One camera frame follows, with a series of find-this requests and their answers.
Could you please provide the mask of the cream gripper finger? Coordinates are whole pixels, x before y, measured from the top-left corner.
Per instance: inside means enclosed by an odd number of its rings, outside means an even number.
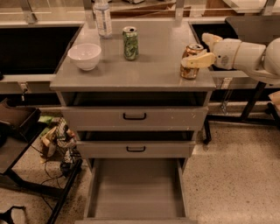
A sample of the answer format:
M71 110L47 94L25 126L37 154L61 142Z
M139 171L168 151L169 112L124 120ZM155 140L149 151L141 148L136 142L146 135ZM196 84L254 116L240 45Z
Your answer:
M196 55L184 57L181 60L181 66L187 68L210 67L216 61L216 56L212 52L203 50Z
M202 34L202 41L209 47L210 50L214 48L214 44L220 42L222 37L211 34L211 33L203 33Z

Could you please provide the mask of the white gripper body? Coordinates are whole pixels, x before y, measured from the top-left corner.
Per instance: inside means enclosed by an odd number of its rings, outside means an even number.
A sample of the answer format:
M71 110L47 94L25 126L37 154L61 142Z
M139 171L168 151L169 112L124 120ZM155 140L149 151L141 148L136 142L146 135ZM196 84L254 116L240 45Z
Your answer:
M214 64L218 68L230 70L234 67L235 55L241 45L239 39L225 38L213 46L213 54L216 56Z

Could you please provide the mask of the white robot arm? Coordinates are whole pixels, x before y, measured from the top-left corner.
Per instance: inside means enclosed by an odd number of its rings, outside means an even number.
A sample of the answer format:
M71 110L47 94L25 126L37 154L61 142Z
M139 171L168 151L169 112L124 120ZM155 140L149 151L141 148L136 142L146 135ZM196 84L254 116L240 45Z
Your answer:
M268 45L244 42L237 38L222 38L203 33L202 41L209 50L183 57L181 66L194 69L215 65L218 68L243 71L248 77L266 84L280 83L280 42L274 39Z

